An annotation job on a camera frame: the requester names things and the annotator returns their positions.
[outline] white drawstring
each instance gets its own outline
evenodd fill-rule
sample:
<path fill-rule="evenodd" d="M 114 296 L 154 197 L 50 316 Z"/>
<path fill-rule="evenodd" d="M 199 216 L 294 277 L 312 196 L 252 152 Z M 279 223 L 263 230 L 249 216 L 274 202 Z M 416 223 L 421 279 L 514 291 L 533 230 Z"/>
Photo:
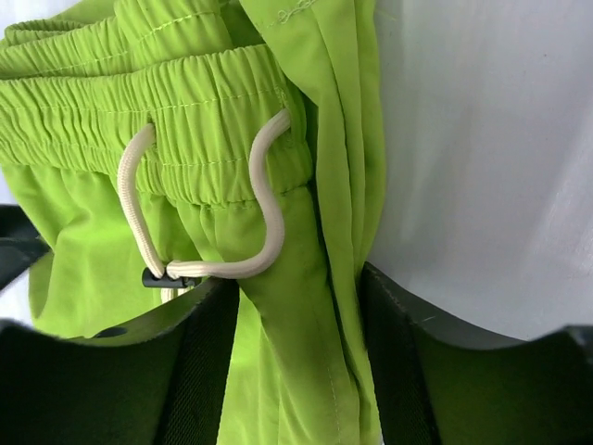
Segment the white drawstring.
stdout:
<path fill-rule="evenodd" d="M 158 257 L 148 234 L 135 184 L 140 159 L 156 139 L 154 126 L 147 124 L 132 138 L 121 156 L 118 168 L 118 194 L 123 213 L 132 229 L 140 254 L 156 278 L 162 278 L 165 274 L 173 280 L 181 277 L 200 278 L 203 276 L 248 278 L 265 271 L 275 262 L 284 242 L 284 219 L 266 176 L 265 158 L 271 144 L 289 128 L 290 115 L 288 110 L 283 109 L 259 130 L 251 146 L 249 180 L 266 224 L 266 238 L 261 251 L 243 261 L 172 261 L 166 267 Z M 173 289 L 163 288 L 161 290 L 163 303 L 173 299 L 174 296 Z"/>

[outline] lime green fabric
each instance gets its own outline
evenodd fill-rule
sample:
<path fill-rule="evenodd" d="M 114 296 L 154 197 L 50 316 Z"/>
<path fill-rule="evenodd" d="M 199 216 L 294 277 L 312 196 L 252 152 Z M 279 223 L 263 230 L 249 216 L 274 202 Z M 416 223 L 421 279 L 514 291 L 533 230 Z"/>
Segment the lime green fabric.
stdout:
<path fill-rule="evenodd" d="M 355 288 L 385 180 L 372 9 L 84 0 L 9 28 L 0 164 L 54 250 L 32 276 L 36 326 L 89 337 L 159 304 L 115 190 L 123 148 L 148 122 L 157 142 L 137 188 L 160 258 L 256 253 L 249 149 L 288 108 L 292 128 L 267 157 L 286 239 L 267 272 L 240 282 L 219 443 L 378 443 Z"/>

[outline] gathered waistband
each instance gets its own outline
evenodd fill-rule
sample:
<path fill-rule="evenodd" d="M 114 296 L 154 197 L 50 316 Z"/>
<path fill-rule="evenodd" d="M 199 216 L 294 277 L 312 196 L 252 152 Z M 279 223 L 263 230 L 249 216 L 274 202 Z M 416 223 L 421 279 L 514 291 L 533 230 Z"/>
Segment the gathered waistband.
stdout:
<path fill-rule="evenodd" d="M 138 1 L 120 0 L 115 17 L 91 25 L 50 20 L 7 30 L 0 164 L 114 179 L 123 148 L 153 122 L 157 143 L 138 170 L 140 191 L 199 205 L 246 201 L 254 199 L 253 138 L 288 108 L 292 129 L 272 147 L 268 175 L 275 193 L 305 184 L 312 162 L 301 98 L 268 47 L 232 49 L 218 1 L 142 4 L 155 7 L 142 13 Z"/>

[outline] black object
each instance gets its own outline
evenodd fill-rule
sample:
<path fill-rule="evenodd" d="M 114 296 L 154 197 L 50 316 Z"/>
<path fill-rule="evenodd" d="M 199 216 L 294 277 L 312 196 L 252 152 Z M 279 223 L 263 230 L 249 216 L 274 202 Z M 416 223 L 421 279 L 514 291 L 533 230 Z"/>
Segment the black object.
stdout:
<path fill-rule="evenodd" d="M 360 294 L 385 445 L 593 443 L 591 327 L 521 343 L 444 312 L 429 333 L 369 264 Z"/>
<path fill-rule="evenodd" d="M 91 339 L 0 321 L 0 443 L 216 444 L 238 302 L 208 279 Z"/>
<path fill-rule="evenodd" d="M 48 251 L 20 207 L 0 205 L 0 290 Z"/>
<path fill-rule="evenodd" d="M 158 289 L 184 289 L 189 286 L 196 286 L 197 281 L 196 278 L 186 278 L 184 276 L 173 279 L 166 273 L 162 278 L 156 278 L 148 268 L 145 268 L 142 272 L 142 284 L 145 287 L 155 287 Z"/>

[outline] beige cord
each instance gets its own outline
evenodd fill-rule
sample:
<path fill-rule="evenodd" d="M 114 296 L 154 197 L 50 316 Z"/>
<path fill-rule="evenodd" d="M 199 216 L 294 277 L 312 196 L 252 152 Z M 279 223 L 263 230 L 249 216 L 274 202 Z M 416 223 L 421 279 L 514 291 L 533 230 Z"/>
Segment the beige cord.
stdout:
<path fill-rule="evenodd" d="M 148 228 L 136 194 L 136 172 L 140 159 L 155 143 L 155 128 L 147 124 L 130 141 L 123 151 L 118 168 L 118 194 L 123 213 L 132 229 L 134 238 L 150 272 L 161 278 L 165 273 L 172 279 L 199 278 L 248 278 L 268 269 L 275 261 L 284 242 L 284 219 L 278 202 L 271 191 L 265 170 L 266 153 L 271 144 L 290 128 L 290 115 L 283 109 L 271 118 L 256 135 L 249 155 L 249 180 L 261 207 L 266 224 L 266 238 L 261 251 L 255 256 L 237 262 L 172 261 L 166 267 L 158 257 L 148 234 Z M 173 289 L 161 289 L 163 303 L 173 299 Z"/>

